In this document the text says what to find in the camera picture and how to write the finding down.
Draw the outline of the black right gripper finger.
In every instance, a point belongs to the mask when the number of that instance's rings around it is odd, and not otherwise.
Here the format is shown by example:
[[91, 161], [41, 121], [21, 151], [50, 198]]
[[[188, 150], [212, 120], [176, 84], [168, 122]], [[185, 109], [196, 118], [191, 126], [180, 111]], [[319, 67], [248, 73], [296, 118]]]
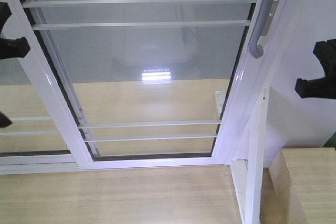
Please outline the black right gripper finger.
[[301, 98], [335, 99], [335, 79], [297, 79], [295, 91]]
[[316, 42], [313, 54], [321, 63], [325, 76], [335, 74], [335, 39]]

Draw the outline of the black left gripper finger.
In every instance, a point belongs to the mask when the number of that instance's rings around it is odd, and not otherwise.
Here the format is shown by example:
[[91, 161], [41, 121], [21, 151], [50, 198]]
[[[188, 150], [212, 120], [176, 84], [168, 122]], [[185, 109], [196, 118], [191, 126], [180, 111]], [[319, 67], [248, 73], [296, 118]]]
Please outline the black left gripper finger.
[[12, 15], [11, 9], [7, 2], [0, 2], [0, 33], [3, 33], [3, 28]]
[[30, 46], [25, 37], [18, 39], [1, 38], [1, 59], [24, 58], [30, 51]]

